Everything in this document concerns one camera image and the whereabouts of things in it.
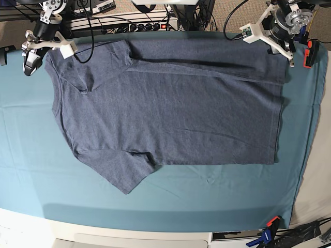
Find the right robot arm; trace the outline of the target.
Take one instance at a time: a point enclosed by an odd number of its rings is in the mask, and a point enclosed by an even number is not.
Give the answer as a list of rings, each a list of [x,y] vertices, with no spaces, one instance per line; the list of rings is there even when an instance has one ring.
[[[42,11],[37,19],[36,26],[34,30],[26,31],[26,41],[21,46],[25,75],[30,76],[41,67],[44,56],[51,48],[45,45],[36,48],[36,45],[55,41],[56,32],[59,31],[63,19],[59,13],[65,9],[66,5],[67,1],[42,2]]]

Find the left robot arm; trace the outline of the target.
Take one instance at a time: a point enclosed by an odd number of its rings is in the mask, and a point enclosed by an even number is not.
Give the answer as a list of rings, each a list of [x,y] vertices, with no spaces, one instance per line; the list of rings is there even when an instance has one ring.
[[[311,23],[315,5],[302,1],[267,1],[266,5],[259,19],[260,39],[270,46],[272,54],[283,55],[294,67],[294,37]]]

